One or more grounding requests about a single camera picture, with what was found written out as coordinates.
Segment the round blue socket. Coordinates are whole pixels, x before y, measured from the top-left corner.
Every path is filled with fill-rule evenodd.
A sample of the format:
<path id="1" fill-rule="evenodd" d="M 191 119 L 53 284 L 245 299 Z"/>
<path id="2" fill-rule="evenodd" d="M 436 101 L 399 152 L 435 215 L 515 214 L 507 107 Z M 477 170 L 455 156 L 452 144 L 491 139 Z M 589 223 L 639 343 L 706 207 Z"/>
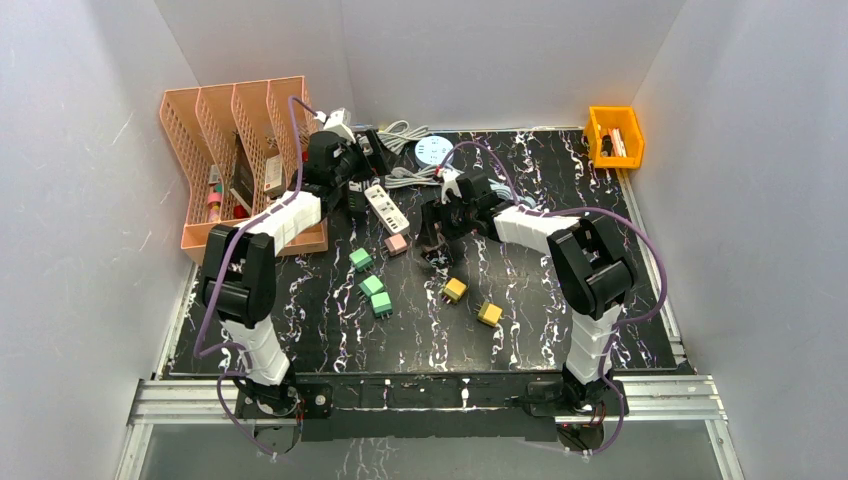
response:
<path id="1" fill-rule="evenodd" d="M 438 167 L 453 147 L 454 144 L 443 136 L 424 137 L 414 147 L 416 164 L 420 168 Z"/>

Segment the yellow plug adapter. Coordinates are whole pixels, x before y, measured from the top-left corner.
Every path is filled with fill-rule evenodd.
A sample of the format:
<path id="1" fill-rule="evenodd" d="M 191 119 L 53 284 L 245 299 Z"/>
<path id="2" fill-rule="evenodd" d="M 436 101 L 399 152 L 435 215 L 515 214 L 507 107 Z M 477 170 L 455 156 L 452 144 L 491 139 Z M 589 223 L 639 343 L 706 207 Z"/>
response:
<path id="1" fill-rule="evenodd" d="M 445 301 L 457 304 L 467 289 L 467 285 L 458 278 L 450 278 L 442 288 L 442 296 Z"/>

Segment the pink plug adapter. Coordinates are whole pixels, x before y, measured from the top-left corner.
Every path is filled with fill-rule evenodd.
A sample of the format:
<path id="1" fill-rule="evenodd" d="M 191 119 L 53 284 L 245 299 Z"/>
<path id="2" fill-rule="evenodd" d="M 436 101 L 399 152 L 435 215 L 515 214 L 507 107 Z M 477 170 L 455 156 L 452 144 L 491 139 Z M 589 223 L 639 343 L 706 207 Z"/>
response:
<path id="1" fill-rule="evenodd" d="M 396 257 L 405 253 L 409 243 L 404 234 L 394 234 L 384 240 L 384 250 L 390 257 Z"/>

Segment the green plug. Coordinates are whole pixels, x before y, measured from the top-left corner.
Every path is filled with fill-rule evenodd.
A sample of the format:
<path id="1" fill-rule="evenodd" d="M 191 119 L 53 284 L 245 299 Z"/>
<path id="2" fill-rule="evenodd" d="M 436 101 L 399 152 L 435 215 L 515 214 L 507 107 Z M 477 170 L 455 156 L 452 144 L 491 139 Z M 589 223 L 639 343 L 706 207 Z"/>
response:
<path id="1" fill-rule="evenodd" d="M 372 255 L 364 248 L 358 248 L 352 251 L 349 255 L 349 260 L 352 267 L 357 272 L 369 270 L 374 265 Z"/>

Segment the yellow plug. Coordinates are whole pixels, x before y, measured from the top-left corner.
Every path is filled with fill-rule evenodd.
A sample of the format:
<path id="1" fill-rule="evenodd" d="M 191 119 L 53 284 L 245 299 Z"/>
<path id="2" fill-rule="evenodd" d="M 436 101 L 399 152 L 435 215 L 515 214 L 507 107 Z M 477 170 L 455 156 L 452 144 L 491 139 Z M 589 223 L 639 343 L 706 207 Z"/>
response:
<path id="1" fill-rule="evenodd" d="M 503 309 L 490 301 L 484 301 L 477 306 L 476 319 L 484 325 L 495 328 L 498 326 L 502 316 Z"/>

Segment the green plug adapter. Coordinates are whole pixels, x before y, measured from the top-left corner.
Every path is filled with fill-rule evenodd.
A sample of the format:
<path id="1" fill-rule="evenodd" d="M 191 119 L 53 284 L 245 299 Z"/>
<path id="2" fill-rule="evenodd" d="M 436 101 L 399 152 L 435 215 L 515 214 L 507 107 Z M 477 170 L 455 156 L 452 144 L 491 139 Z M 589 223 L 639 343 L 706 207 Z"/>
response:
<path id="1" fill-rule="evenodd" d="M 385 285 L 376 275 L 370 275 L 358 284 L 361 297 L 370 298 L 385 291 Z"/>
<path id="2" fill-rule="evenodd" d="M 376 318 L 386 318 L 393 313 L 393 304 L 387 292 L 374 294 L 370 297 L 370 303 Z"/>

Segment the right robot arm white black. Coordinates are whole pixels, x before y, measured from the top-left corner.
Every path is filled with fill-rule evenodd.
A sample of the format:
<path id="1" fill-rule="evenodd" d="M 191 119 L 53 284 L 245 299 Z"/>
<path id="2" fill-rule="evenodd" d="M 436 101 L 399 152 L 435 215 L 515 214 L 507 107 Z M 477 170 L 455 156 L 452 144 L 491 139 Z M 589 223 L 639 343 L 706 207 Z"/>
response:
<path id="1" fill-rule="evenodd" d="M 472 232 L 552 260 L 572 310 L 561 398 L 571 411 L 590 413 L 610 386 L 604 350 L 637 281 L 635 266 L 614 238 L 612 220 L 545 216 L 499 197 L 482 174 L 450 174 L 439 198 L 421 208 L 419 243 L 431 251 Z"/>

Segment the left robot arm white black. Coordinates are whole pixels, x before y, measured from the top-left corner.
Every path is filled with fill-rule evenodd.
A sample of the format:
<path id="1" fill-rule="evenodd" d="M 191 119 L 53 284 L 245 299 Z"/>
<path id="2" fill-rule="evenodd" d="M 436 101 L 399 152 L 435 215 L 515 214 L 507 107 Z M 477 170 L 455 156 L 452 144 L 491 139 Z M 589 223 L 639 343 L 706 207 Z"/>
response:
<path id="1" fill-rule="evenodd" d="M 260 403 L 275 416 L 290 414 L 299 400 L 297 387 L 285 380 L 291 362 L 271 319 L 276 258 L 339 205 L 350 182 L 385 175 L 394 162 L 374 129 L 348 136 L 318 131 L 296 158 L 290 186 L 266 209 L 236 226 L 210 230 L 198 287 L 205 314 L 194 356 L 203 358 L 217 351 L 216 346 L 205 346 L 204 340 L 212 321 L 219 321 L 229 335 L 223 348 L 240 354 L 246 379 L 263 385 Z"/>

